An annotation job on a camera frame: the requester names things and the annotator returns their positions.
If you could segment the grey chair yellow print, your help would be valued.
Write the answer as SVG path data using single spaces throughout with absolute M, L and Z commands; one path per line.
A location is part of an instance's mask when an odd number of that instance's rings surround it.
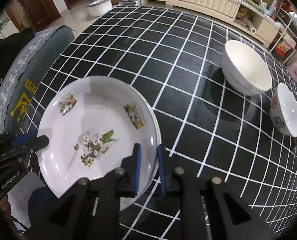
M 0 39 L 0 134 L 18 135 L 43 77 L 74 40 L 66 25 Z

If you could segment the white plastic basin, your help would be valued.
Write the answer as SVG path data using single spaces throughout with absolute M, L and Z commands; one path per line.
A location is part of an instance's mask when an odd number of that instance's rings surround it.
M 85 6 L 92 17 L 100 17 L 110 11 L 112 7 L 112 0 L 93 0 Z

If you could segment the plain white bowl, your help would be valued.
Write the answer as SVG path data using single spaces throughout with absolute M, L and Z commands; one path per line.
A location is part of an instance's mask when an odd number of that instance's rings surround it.
M 272 86 L 272 76 L 263 58 L 241 41 L 225 43 L 221 68 L 228 83 L 246 96 L 263 94 Z

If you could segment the black white grid tablecloth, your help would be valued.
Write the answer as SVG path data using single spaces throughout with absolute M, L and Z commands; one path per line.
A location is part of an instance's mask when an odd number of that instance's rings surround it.
M 297 149 L 269 116 L 273 91 L 237 93 L 220 68 L 242 35 L 204 17 L 156 7 L 114 8 L 76 28 L 43 77 L 21 126 L 37 129 L 56 92 L 86 76 L 130 84 L 155 110 L 170 156 L 202 179 L 219 176 L 277 234 L 297 217 Z

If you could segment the white plate bear print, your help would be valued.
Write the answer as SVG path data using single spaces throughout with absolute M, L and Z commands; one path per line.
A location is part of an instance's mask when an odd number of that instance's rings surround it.
M 47 106 L 38 128 L 49 144 L 38 151 L 46 185 L 57 197 L 78 179 L 95 180 L 119 167 L 141 145 L 139 194 L 158 170 L 162 142 L 157 118 L 148 101 L 118 79 L 89 76 L 61 91 Z

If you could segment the white metal shelf rack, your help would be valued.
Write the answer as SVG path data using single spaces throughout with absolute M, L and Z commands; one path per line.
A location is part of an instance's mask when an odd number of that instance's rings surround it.
M 279 5 L 275 22 L 280 29 L 269 46 L 269 52 L 281 64 L 297 61 L 297 12 L 289 2 Z

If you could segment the white bowl floral pattern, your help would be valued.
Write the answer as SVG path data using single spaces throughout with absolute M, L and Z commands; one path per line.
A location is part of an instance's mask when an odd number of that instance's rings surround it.
M 285 83 L 279 83 L 273 93 L 270 117 L 280 133 L 297 137 L 297 102 Z

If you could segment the white paper roll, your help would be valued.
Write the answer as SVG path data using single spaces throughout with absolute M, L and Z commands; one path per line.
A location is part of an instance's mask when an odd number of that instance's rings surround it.
M 245 24 L 248 26 L 249 31 L 250 31 L 252 34 L 256 34 L 256 33 L 257 33 L 257 30 L 255 29 L 253 23 L 252 23 L 250 20 L 246 20 L 246 21 L 245 21 Z

